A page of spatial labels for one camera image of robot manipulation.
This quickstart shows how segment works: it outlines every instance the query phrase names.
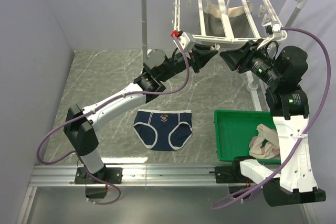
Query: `robotic arm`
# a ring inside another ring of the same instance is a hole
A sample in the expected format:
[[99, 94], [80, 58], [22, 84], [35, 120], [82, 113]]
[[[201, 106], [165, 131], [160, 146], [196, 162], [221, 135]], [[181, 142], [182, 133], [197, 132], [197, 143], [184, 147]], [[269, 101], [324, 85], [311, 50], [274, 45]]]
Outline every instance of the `robotic arm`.
[[[209, 60], [218, 54], [216, 48], [196, 44], [188, 33], [175, 33], [188, 54], [188, 62], [197, 73]], [[269, 88], [266, 100], [279, 136], [281, 162], [289, 155], [298, 137], [308, 124], [308, 99], [298, 83], [308, 69], [307, 54], [294, 46], [285, 47], [277, 59], [271, 59], [266, 50], [258, 49], [262, 40], [249, 41], [238, 50], [221, 52], [220, 56], [232, 71], [238, 73], [252, 71]], [[118, 115], [148, 103], [158, 95], [134, 94], [123, 96], [96, 112], [96, 108], [113, 97], [132, 91], [162, 92], [162, 82], [184, 71], [186, 65], [182, 54], [174, 51], [168, 58], [161, 49], [152, 50], [143, 63], [142, 73], [126, 88], [96, 104], [80, 108], [72, 106], [66, 121], [83, 115], [86, 111], [93, 114], [64, 127], [64, 133], [74, 146], [90, 173], [106, 181], [106, 167], [98, 153], [96, 132]], [[308, 137], [299, 145], [298, 151], [277, 175], [264, 186], [263, 192], [270, 206], [299, 204], [324, 201], [326, 193], [318, 189], [314, 179], [309, 156]], [[253, 157], [236, 157], [233, 171], [237, 178], [248, 177], [256, 183], [267, 178], [272, 171], [259, 164]]]

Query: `white waistband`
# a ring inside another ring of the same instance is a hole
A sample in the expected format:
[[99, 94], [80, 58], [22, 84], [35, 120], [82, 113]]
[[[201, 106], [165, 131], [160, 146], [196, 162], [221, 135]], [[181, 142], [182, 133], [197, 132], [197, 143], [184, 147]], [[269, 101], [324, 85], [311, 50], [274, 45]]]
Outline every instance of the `white waistband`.
[[176, 113], [191, 113], [191, 110], [170, 110], [170, 111], [161, 111], [161, 110], [141, 110], [138, 111], [144, 111], [144, 112], [151, 112], [151, 113], [161, 113], [161, 114], [176, 114]]

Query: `underwear logo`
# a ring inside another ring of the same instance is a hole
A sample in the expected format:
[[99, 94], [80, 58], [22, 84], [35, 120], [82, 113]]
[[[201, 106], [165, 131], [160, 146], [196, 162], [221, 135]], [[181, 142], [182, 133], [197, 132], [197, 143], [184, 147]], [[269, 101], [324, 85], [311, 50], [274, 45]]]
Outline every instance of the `underwear logo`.
[[161, 121], [162, 122], [166, 122], [168, 120], [168, 116], [167, 115], [161, 115]]

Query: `marble floor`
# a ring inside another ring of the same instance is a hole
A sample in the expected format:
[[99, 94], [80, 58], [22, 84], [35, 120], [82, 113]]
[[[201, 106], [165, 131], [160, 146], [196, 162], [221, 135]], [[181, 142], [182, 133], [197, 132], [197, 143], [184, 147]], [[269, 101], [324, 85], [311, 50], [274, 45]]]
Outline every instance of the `marble floor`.
[[[172, 50], [165, 51], [168, 56]], [[76, 51], [64, 89], [55, 126], [63, 123], [68, 108], [94, 104], [117, 93], [142, 70], [140, 50]], [[168, 90], [184, 82], [180, 73], [165, 83]], [[105, 163], [210, 163], [217, 162], [215, 110], [254, 110], [246, 90], [246, 76], [231, 72], [224, 61], [215, 56], [200, 71], [191, 70], [189, 83], [181, 92], [162, 95], [139, 108], [128, 111], [108, 123], [98, 133], [98, 150]], [[262, 94], [261, 105], [266, 109]], [[132, 125], [138, 109], [192, 110], [193, 136], [185, 146], [172, 152], [147, 149], [138, 139]], [[63, 131], [51, 136], [44, 160], [50, 161], [72, 150]], [[76, 155], [61, 163], [76, 164]]]

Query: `beige cloth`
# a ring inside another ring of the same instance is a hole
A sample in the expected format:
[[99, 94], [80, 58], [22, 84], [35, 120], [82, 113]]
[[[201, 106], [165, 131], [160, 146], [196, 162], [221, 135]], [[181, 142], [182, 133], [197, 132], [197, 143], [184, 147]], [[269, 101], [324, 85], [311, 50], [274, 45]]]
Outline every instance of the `beige cloth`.
[[[253, 11], [253, 4], [248, 2], [250, 12]], [[221, 14], [218, 5], [209, 3], [208, 8], [204, 10], [205, 33], [208, 36], [225, 37]], [[246, 38], [251, 30], [243, 6], [231, 7], [228, 9], [229, 18], [233, 35], [235, 38]], [[213, 45], [213, 42], [203, 42], [205, 45]], [[243, 44], [220, 43], [223, 49], [240, 48]]]
[[252, 138], [249, 143], [249, 154], [255, 158], [270, 159], [280, 154], [279, 138], [276, 130], [272, 130], [263, 124], [257, 126], [258, 136]]

